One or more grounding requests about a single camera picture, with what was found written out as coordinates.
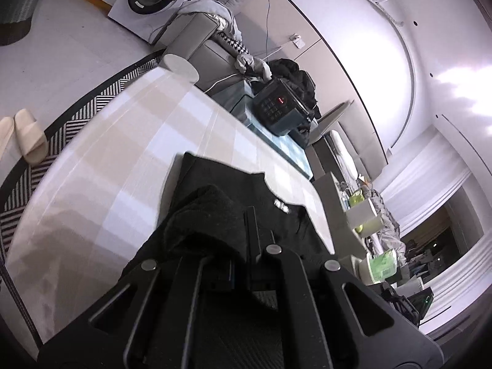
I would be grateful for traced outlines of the cream slipper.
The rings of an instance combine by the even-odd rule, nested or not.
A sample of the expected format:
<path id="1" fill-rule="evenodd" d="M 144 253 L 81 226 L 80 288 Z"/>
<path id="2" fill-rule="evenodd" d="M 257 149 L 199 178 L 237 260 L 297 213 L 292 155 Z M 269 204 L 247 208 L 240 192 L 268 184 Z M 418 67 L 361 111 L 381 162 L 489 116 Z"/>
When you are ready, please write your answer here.
<path id="1" fill-rule="evenodd" d="M 0 120 L 0 159 L 2 159 L 7 145 L 13 136 L 15 124 L 12 117 L 3 117 Z"/>
<path id="2" fill-rule="evenodd" d="M 23 158 L 29 165 L 38 165 L 48 155 L 48 139 L 44 130 L 26 108 L 15 114 L 14 124 Z"/>

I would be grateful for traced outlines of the green tissue pack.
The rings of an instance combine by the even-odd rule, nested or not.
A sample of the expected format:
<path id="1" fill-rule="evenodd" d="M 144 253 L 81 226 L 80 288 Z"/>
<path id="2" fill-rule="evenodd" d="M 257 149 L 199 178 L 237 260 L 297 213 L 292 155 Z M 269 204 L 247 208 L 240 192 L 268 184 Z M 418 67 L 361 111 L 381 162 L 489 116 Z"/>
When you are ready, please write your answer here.
<path id="1" fill-rule="evenodd" d="M 369 258 L 369 273 L 373 283 L 383 282 L 398 271 L 398 256 L 394 249 Z"/>

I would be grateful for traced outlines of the white bowl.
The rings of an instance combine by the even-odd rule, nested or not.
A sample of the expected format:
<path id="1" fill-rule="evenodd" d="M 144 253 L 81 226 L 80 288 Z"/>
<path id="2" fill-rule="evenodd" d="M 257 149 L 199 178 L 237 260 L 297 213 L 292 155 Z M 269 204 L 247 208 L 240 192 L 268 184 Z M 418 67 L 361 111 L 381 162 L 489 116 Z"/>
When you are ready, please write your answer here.
<path id="1" fill-rule="evenodd" d="M 354 257 L 355 274 L 366 286 L 372 286 L 379 283 L 372 272 L 370 264 L 370 256 L 367 256 L 365 259 L 360 259 L 356 256 Z"/>

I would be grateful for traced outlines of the grey sofa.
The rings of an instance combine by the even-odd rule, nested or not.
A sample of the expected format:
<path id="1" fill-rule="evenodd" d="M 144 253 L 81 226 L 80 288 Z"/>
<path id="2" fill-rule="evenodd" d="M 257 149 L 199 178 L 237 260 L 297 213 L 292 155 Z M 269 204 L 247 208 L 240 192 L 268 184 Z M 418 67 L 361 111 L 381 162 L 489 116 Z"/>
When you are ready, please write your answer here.
<path id="1" fill-rule="evenodd" d="M 242 34 L 238 47 L 224 37 L 224 25 L 212 14 L 191 13 L 176 16 L 155 45 L 166 54 L 186 59 L 198 71 L 197 87 L 212 96 L 244 80 L 235 67 L 240 51 L 263 58 L 273 43 L 268 40 L 264 20 L 266 3 L 260 0 L 219 0 L 232 11 Z"/>

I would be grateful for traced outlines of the black knit sweater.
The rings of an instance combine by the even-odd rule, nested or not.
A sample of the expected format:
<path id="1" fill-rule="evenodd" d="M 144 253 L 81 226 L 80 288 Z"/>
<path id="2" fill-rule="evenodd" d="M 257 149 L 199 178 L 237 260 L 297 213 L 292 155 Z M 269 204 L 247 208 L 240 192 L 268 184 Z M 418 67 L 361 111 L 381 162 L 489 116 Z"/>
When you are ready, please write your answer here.
<path id="1" fill-rule="evenodd" d="M 307 277 L 313 277 L 331 255 L 314 229 L 307 209 L 276 206 L 279 200 L 262 173 L 245 173 L 220 162 L 186 153 L 169 213 L 123 269 L 127 275 L 146 259 L 165 262 L 185 239 L 195 248 L 218 248 L 244 274 L 248 237 L 244 213 L 255 210 L 263 245 L 274 240 L 296 252 Z M 217 288 L 205 297 L 199 330 L 198 368 L 281 368 L 283 354 L 275 297 L 268 292 L 229 292 Z"/>

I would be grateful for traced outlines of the plaid bed cover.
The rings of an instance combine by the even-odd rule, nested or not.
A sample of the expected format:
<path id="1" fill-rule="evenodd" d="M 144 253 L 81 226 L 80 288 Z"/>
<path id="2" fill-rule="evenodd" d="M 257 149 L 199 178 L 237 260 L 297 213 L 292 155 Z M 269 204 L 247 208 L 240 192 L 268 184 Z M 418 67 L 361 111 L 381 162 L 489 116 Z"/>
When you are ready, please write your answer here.
<path id="1" fill-rule="evenodd" d="M 319 195 L 276 151 L 195 86 L 155 68 L 97 113 L 30 198 L 7 270 L 43 341 L 90 307 L 166 216 L 184 153 L 263 173 L 333 247 Z"/>

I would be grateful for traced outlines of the light blue side table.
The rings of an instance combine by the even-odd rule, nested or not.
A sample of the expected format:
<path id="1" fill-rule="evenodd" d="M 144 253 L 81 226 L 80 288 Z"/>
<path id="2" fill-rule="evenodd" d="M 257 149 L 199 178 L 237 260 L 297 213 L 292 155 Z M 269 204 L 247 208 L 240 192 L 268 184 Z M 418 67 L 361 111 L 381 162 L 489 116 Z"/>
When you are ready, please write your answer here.
<path id="1" fill-rule="evenodd" d="M 300 145 L 290 136 L 275 136 L 253 115 L 253 91 L 246 81 L 237 82 L 220 92 L 213 92 L 211 98 L 273 148 L 304 177 L 308 180 L 313 178 L 308 158 Z"/>

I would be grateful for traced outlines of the black clothes pile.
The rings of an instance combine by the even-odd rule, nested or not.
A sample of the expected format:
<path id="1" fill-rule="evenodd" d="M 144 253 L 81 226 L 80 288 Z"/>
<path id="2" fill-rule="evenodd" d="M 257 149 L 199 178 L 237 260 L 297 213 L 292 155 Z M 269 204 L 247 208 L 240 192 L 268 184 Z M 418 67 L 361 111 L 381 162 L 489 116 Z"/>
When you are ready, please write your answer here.
<path id="1" fill-rule="evenodd" d="M 268 65 L 273 76 L 283 78 L 296 93 L 298 99 L 314 113 L 314 118 L 320 119 L 321 113 L 315 96 L 316 85 L 309 73 L 287 58 L 268 61 Z"/>

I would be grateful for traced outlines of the white paper roll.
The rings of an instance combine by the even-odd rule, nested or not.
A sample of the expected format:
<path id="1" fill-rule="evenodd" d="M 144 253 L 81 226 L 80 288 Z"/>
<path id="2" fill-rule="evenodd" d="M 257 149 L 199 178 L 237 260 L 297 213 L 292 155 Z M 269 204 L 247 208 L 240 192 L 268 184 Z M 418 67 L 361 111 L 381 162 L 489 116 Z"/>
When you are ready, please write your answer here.
<path id="1" fill-rule="evenodd" d="M 359 202 L 345 212 L 345 218 L 350 230 L 360 238 L 367 238 L 383 228 L 382 217 L 376 212 L 370 199 Z"/>

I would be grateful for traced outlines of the dark rice cooker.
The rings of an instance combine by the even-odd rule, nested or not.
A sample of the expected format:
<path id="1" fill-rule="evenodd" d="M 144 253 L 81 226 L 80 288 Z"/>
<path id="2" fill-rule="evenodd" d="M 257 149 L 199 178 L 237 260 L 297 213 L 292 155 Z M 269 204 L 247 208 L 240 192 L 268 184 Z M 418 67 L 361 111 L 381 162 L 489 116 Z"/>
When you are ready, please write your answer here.
<path id="1" fill-rule="evenodd" d="M 288 83 L 276 78 L 270 81 L 252 101 L 257 120 L 274 136 L 282 137 L 301 125 L 310 124 L 314 113 L 298 99 Z"/>

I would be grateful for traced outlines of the beige bed headboard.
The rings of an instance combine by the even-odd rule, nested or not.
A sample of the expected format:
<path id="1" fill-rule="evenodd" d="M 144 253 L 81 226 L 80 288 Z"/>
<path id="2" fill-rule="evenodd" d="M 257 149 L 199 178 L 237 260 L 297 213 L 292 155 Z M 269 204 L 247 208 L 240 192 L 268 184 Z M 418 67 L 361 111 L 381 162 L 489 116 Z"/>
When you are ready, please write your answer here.
<path id="1" fill-rule="evenodd" d="M 330 131 L 336 131 L 340 135 L 359 173 L 371 181 L 387 166 L 388 160 L 379 135 L 363 103 L 358 99 L 341 102 L 324 114 L 310 131 L 306 151 L 314 148 L 319 157 L 320 168 L 328 163 L 327 159 L 333 150 Z"/>

